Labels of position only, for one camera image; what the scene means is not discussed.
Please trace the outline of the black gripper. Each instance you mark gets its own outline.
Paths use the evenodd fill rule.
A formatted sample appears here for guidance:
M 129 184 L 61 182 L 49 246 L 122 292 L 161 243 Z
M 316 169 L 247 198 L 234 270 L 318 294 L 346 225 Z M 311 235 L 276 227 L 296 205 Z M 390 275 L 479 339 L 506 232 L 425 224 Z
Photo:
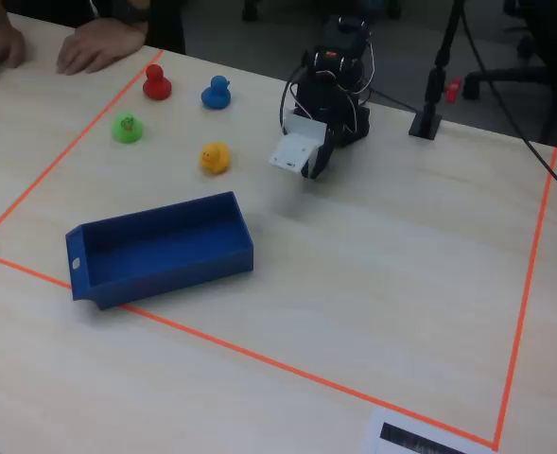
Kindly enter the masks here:
M 299 79 L 296 99 L 311 117 L 332 129 L 350 126 L 350 101 L 334 83 Z M 305 177 L 315 180 L 328 165 L 334 150 L 334 133 L 328 129 L 323 144 L 312 152 L 305 163 Z

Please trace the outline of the person's left hand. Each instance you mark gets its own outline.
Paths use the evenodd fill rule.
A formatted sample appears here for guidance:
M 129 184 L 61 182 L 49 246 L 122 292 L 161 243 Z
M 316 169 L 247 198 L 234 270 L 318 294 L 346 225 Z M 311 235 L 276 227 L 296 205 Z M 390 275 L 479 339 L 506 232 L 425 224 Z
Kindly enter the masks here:
M 117 19 L 95 19 L 75 29 L 61 46 L 57 72 L 91 74 L 137 52 L 145 43 L 148 25 L 126 25 Z

